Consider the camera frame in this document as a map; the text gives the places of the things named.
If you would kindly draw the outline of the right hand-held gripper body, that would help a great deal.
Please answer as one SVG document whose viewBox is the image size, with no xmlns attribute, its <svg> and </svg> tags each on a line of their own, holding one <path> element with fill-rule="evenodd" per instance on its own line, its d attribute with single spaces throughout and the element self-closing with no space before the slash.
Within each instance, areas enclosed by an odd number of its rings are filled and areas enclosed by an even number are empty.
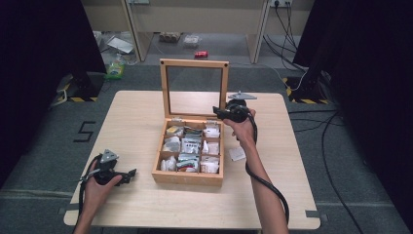
<svg viewBox="0 0 413 234">
<path fill-rule="evenodd" d="M 241 123 L 248 118 L 250 113 L 246 106 L 248 99 L 256 99 L 255 96 L 237 92 L 228 96 L 229 101 L 226 103 L 225 109 L 229 112 L 229 119 L 236 123 Z"/>
</svg>

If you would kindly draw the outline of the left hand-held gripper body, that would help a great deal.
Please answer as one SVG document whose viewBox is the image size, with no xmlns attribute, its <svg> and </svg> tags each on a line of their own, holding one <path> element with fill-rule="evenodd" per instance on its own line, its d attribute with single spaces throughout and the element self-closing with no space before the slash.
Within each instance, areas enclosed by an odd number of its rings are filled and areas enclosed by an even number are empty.
<svg viewBox="0 0 413 234">
<path fill-rule="evenodd" d="M 119 156 L 109 149 L 105 149 L 96 159 L 94 179 L 100 185 L 107 184 L 118 173 L 114 170 Z"/>
</svg>

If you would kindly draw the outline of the white square packet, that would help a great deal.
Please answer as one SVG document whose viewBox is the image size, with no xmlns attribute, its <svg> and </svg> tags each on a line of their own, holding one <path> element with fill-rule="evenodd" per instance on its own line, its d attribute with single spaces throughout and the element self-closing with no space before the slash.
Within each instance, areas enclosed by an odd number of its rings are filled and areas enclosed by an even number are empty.
<svg viewBox="0 0 413 234">
<path fill-rule="evenodd" d="M 239 146 L 236 148 L 231 148 L 229 150 L 229 155 L 232 161 L 240 161 L 245 158 L 244 150 Z"/>
</svg>

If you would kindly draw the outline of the wooden box with glass lid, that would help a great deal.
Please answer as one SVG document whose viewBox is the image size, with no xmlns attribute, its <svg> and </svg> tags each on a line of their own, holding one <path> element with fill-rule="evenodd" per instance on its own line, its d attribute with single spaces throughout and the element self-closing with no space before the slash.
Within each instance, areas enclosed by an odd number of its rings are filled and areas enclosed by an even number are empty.
<svg viewBox="0 0 413 234">
<path fill-rule="evenodd" d="M 158 183 L 219 186 L 224 177 L 225 126 L 212 107 L 226 105 L 229 63 L 221 60 L 162 58 L 160 60 L 165 122 L 152 176 Z M 220 168 L 218 174 L 163 172 L 160 170 L 161 147 L 170 126 L 201 129 L 214 124 L 220 128 Z"/>
</svg>

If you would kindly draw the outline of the person's right hand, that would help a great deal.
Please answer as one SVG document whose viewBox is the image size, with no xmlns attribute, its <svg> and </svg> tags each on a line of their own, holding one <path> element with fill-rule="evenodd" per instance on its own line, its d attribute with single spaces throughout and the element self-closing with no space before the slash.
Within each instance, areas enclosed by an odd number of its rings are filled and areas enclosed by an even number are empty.
<svg viewBox="0 0 413 234">
<path fill-rule="evenodd" d="M 255 145 L 254 130 L 249 119 L 245 119 L 241 123 L 225 119 L 224 124 L 233 129 L 233 136 L 239 140 L 242 148 L 250 148 Z"/>
</svg>

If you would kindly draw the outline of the person's left hand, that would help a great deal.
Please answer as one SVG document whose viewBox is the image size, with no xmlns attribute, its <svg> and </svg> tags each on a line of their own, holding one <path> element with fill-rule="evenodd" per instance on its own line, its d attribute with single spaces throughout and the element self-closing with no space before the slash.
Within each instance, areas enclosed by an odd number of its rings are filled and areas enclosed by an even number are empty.
<svg viewBox="0 0 413 234">
<path fill-rule="evenodd" d="M 94 176 L 90 176 L 86 183 L 83 214 L 95 214 L 103 205 L 112 188 L 121 181 L 120 175 L 114 176 L 109 182 L 101 185 L 96 182 Z"/>
</svg>

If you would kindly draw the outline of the group of assorted sachets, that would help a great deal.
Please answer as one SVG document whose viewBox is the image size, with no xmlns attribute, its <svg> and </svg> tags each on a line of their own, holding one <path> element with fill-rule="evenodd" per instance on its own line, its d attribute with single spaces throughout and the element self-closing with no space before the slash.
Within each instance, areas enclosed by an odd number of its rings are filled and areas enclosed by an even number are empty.
<svg viewBox="0 0 413 234">
<path fill-rule="evenodd" d="M 161 147 L 160 170 L 218 174 L 220 168 L 220 128 L 206 124 L 201 129 L 170 126 Z"/>
</svg>

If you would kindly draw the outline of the stand base with hazard tape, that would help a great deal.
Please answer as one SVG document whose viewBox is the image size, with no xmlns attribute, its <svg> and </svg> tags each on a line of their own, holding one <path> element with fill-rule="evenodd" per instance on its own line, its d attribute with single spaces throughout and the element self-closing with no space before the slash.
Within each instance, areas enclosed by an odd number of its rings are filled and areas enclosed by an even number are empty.
<svg viewBox="0 0 413 234">
<path fill-rule="evenodd" d="M 322 87 L 318 81 L 307 82 L 304 76 L 288 76 L 282 78 L 286 94 L 291 102 L 306 104 L 328 104 Z"/>
<path fill-rule="evenodd" d="M 56 88 L 56 101 L 97 101 L 103 81 L 102 73 L 88 72 L 85 77 L 81 78 L 67 74 Z"/>
</svg>

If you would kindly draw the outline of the clear plastic container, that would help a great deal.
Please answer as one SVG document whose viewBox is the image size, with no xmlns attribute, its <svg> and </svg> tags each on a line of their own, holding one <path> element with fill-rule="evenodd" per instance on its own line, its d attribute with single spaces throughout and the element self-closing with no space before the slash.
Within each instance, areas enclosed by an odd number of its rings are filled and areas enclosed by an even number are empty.
<svg viewBox="0 0 413 234">
<path fill-rule="evenodd" d="M 198 35 L 186 35 L 183 40 L 183 46 L 187 49 L 196 49 L 199 47 L 201 38 Z"/>
</svg>

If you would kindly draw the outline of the brown carton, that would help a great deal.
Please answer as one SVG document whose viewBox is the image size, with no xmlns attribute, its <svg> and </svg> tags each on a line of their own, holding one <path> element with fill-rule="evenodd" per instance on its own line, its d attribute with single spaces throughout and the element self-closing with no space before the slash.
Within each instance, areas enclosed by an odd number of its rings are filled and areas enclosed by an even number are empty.
<svg viewBox="0 0 413 234">
<path fill-rule="evenodd" d="M 161 32 L 159 35 L 159 40 L 167 43 L 177 43 L 180 36 L 180 32 Z"/>
</svg>

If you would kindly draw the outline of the clear plastic bags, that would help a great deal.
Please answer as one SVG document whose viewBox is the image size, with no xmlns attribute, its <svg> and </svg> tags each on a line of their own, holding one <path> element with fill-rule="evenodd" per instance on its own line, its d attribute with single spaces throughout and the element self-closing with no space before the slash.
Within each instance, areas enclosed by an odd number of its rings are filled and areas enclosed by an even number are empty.
<svg viewBox="0 0 413 234">
<path fill-rule="evenodd" d="M 95 31 L 94 38 L 106 63 L 117 59 L 125 65 L 135 65 L 137 56 L 128 31 Z"/>
</svg>

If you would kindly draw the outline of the black curtain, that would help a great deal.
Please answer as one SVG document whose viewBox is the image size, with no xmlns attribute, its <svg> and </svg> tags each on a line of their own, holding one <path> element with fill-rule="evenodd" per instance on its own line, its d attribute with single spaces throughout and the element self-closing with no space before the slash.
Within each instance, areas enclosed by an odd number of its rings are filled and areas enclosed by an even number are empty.
<svg viewBox="0 0 413 234">
<path fill-rule="evenodd" d="M 315 0 L 294 60 L 330 75 L 367 162 L 413 234 L 413 0 Z"/>
<path fill-rule="evenodd" d="M 104 70 L 81 0 L 0 0 L 0 187 L 60 80 Z"/>
</svg>

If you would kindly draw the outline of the white desk frame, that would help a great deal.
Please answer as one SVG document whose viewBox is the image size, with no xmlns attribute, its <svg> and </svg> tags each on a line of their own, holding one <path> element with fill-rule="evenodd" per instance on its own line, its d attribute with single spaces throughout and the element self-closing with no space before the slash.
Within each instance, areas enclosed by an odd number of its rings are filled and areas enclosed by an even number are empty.
<svg viewBox="0 0 413 234">
<path fill-rule="evenodd" d="M 292 0 L 272 8 L 271 0 L 81 0 L 95 31 L 128 31 L 139 61 L 146 60 L 156 32 L 241 34 L 249 60 L 258 62 L 262 38 L 284 34 L 283 23 L 300 36 L 316 0 Z"/>
</svg>

